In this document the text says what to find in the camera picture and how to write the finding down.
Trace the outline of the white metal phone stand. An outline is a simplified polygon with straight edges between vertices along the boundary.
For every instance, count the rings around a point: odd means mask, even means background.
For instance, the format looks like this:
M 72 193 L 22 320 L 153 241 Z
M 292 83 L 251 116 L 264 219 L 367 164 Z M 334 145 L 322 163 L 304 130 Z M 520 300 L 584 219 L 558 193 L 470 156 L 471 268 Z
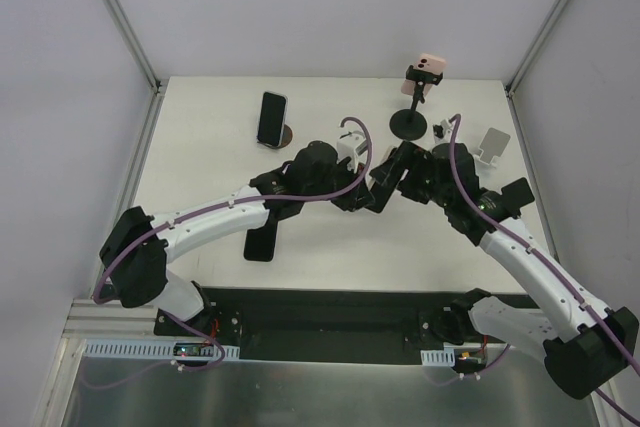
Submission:
M 477 153 L 474 155 L 475 159 L 483 165 L 496 166 L 510 140 L 510 134 L 494 127 L 489 127 L 477 148 Z

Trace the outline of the blue-edged black phone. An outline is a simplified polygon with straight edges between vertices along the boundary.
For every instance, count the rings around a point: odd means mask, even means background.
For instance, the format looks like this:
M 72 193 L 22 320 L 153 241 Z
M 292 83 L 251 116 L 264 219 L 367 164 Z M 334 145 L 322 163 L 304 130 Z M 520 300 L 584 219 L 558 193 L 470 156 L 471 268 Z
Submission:
M 284 133 L 287 98 L 264 92 L 257 128 L 257 141 L 269 147 L 279 147 Z

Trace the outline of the black folding phone stand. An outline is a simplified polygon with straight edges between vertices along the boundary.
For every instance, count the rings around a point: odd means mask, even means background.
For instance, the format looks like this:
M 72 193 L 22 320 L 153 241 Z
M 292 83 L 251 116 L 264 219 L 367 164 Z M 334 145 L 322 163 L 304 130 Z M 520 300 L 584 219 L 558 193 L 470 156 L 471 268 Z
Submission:
M 535 202 L 535 196 L 525 177 L 521 177 L 501 189 L 500 201 L 510 217 L 521 216 L 521 209 Z

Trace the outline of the cream-edged black phone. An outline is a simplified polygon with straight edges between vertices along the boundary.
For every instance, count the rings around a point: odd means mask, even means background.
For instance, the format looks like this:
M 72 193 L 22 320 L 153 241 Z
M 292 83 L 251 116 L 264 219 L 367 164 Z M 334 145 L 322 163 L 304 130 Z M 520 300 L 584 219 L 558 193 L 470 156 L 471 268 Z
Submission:
M 385 152 L 385 154 L 383 155 L 383 159 L 384 159 L 384 156 L 389 152 L 390 148 L 391 147 L 389 147 L 387 149 L 387 151 Z M 370 192 L 373 194 L 373 196 L 375 197 L 375 204 L 373 206 L 367 207 L 366 209 L 371 211 L 371 212 L 374 212 L 376 214 L 379 214 L 384 210 L 384 208 L 387 205 L 389 199 L 391 198 L 391 195 L 392 195 L 394 189 L 393 189 L 393 187 L 381 187 L 381 186 L 377 185 L 372 178 L 371 178 L 371 181 L 368 184 L 368 188 L 369 188 Z

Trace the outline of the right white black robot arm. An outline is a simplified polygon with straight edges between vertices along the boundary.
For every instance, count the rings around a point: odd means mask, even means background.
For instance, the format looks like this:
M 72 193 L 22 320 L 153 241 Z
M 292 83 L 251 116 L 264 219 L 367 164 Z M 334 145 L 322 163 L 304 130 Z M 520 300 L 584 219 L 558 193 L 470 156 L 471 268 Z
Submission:
M 425 150 L 411 142 L 391 149 L 371 177 L 378 210 L 393 192 L 435 203 L 449 224 L 498 262 L 543 314 L 537 319 L 474 289 L 452 307 L 453 342 L 473 341 L 481 334 L 503 340 L 539 360 L 554 383 L 578 400 L 630 365 L 638 318 L 626 307 L 612 310 L 534 240 L 521 217 L 522 207 L 534 200 L 526 179 L 491 191 L 481 186 L 464 144 Z

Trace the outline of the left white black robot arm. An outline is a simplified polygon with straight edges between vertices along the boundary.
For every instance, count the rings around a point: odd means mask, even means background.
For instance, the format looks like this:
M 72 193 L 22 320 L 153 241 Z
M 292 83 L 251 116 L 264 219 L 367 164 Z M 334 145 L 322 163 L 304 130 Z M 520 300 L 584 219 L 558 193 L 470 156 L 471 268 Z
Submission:
M 124 308 L 151 305 L 176 318 L 188 335 L 204 334 L 213 319 L 211 303 L 202 287 L 172 273 L 169 264 L 239 232 L 246 235 L 246 259 L 270 261 L 279 223 L 298 215 L 306 204 L 330 201 L 354 211 L 372 202 L 364 179 L 370 150 L 364 140 L 354 146 L 313 141 L 293 160 L 219 200 L 175 213 L 126 210 L 99 252 L 105 272 L 95 302 L 116 300 Z

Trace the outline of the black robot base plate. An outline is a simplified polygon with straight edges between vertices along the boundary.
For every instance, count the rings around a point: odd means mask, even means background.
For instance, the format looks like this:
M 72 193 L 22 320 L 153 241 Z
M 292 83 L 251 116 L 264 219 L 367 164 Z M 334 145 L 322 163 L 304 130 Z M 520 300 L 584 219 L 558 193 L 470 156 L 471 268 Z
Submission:
M 219 343 L 243 360 L 418 365 L 421 352 L 497 337 L 456 330 L 462 292 L 213 288 Z

